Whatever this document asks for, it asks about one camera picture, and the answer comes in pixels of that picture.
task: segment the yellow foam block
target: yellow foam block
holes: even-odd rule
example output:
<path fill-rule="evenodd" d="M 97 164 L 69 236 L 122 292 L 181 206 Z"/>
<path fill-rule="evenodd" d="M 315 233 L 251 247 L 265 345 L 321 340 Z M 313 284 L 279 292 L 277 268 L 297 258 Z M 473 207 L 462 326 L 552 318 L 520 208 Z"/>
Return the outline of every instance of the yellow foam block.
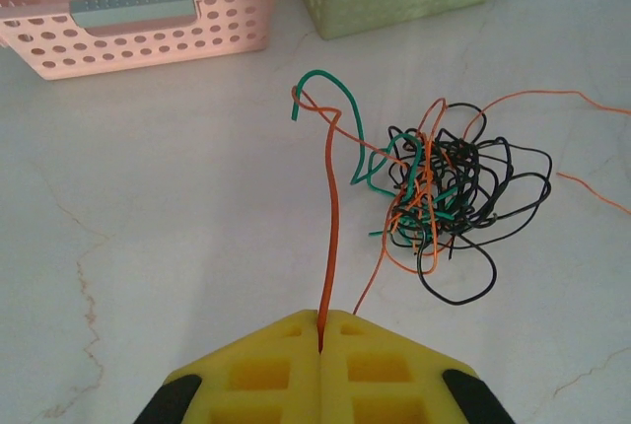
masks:
<path fill-rule="evenodd" d="M 466 424 L 445 370 L 475 377 L 457 360 L 340 311 L 329 313 L 320 355 L 316 312 L 303 311 L 172 373 L 163 389 L 193 379 L 192 389 L 170 390 L 167 403 L 159 391 L 152 402 L 162 408 L 152 413 L 150 403 L 136 423 Z"/>

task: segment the marble surface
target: marble surface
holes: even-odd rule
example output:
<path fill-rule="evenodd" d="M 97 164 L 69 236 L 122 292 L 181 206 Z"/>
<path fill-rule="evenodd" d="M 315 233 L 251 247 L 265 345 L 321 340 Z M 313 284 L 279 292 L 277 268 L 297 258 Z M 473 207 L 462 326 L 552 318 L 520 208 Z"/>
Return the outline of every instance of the marble surface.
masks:
<path fill-rule="evenodd" d="M 300 0 L 278 0 L 256 54 L 47 83 L 0 51 L 0 421 L 132 422 L 169 371 L 316 306 L 326 127 L 292 122 L 289 96 L 307 70 L 345 81 L 367 138 L 384 144 L 389 124 L 415 124 L 440 96 L 483 105 L 579 89 L 630 107 L 630 24 L 631 0 L 492 0 L 325 42 Z M 341 103 L 324 84 L 311 92 Z M 494 110 L 489 135 L 546 150 L 631 205 L 628 117 L 559 96 Z M 386 212 L 345 182 L 356 159 L 338 139 L 343 310 L 374 267 L 366 234 Z M 516 188 L 506 205 L 529 195 Z M 555 177 L 531 226 L 489 248 L 499 279 L 484 300 L 443 305 L 387 265 L 361 316 L 469 363 L 519 423 L 629 422 L 630 227 Z M 485 268 L 457 254 L 435 281 L 464 295 Z"/>

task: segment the pink plastic basket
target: pink plastic basket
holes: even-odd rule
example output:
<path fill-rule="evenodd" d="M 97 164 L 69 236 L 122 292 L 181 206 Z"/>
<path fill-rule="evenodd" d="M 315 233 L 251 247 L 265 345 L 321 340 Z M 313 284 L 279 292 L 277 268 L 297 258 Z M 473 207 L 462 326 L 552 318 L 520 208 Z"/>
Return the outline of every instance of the pink plastic basket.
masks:
<path fill-rule="evenodd" d="M 0 43 L 44 79 L 262 49 L 274 0 L 0 0 Z"/>

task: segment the black rubber pad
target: black rubber pad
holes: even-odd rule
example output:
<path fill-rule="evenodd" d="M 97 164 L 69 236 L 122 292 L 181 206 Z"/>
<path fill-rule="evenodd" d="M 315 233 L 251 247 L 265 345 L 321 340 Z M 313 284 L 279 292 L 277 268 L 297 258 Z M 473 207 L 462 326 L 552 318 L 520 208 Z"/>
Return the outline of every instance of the black rubber pad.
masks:
<path fill-rule="evenodd" d="M 200 385 L 200 377 L 187 375 L 162 386 L 134 424 L 181 424 Z"/>
<path fill-rule="evenodd" d="M 469 424 L 516 424 L 483 381 L 460 370 L 446 370 L 443 380 Z"/>

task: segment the basket handle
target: basket handle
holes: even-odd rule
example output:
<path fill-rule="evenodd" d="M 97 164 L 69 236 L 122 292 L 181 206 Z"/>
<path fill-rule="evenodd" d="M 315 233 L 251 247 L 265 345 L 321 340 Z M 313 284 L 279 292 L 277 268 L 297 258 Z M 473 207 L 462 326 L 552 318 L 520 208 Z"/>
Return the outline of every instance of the basket handle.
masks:
<path fill-rule="evenodd" d="M 195 0 L 72 0 L 70 16 L 83 29 L 168 18 L 197 17 Z"/>

